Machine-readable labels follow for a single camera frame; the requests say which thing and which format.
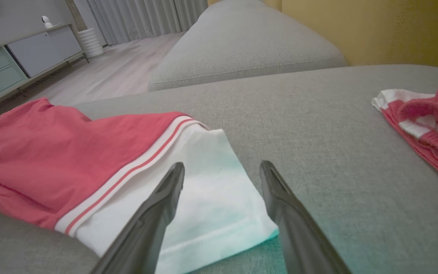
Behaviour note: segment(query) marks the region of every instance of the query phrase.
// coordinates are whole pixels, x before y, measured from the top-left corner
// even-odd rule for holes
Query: clothing
[[[177,161],[184,188],[157,273],[190,272],[278,233],[222,130],[178,112],[91,121],[47,99],[0,116],[0,212],[101,256]]]
[[[417,154],[438,171],[438,90],[435,95],[383,90],[372,104]]]

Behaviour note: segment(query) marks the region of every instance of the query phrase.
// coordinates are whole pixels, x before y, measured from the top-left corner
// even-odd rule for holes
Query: folded red garment
[[[372,104],[415,152],[438,170],[438,90],[436,94],[383,90]]]
[[[0,116],[0,212],[47,229],[143,154],[179,112],[91,121],[38,99]]]

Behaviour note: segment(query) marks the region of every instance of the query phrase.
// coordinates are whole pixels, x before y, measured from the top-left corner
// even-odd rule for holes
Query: cushion seam
[[[173,80],[173,81],[163,81],[163,82],[156,82],[156,83],[150,81],[150,84],[151,85],[170,85],[173,83],[185,83],[185,82],[189,82],[189,81],[193,81],[193,80],[214,78],[215,76],[236,75],[236,74],[240,74],[240,73],[251,72],[251,71],[261,71],[261,70],[266,70],[266,69],[270,69],[270,68],[280,68],[280,67],[287,67],[287,66],[302,66],[302,65],[306,65],[306,64],[319,64],[319,63],[323,63],[323,62],[337,59],[339,56],[341,56],[341,53],[337,53],[337,55],[335,57],[332,57],[329,59],[324,59],[321,61],[311,61],[311,62],[302,62],[302,63],[293,62],[293,63],[278,64],[275,66],[252,67],[252,68],[246,68],[246,69],[242,69],[242,70],[229,71],[229,72],[225,72],[225,73],[212,73],[212,74],[200,75],[200,76],[196,76],[194,78],[182,78],[182,79],[177,79],[177,80]]]

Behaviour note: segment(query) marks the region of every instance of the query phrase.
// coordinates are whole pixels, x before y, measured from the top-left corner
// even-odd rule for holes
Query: wooden floor
[[[154,68],[185,32],[131,41],[105,48],[105,54],[80,61],[49,76],[29,91],[29,99],[47,97],[54,105],[83,102],[146,92]]]

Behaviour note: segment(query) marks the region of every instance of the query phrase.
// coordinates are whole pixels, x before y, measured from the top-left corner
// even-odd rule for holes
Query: white ribbed plant pot
[[[84,44],[84,50],[87,54],[87,58],[98,57],[104,54],[104,49],[97,39],[94,28],[79,31],[79,36],[80,40]]]

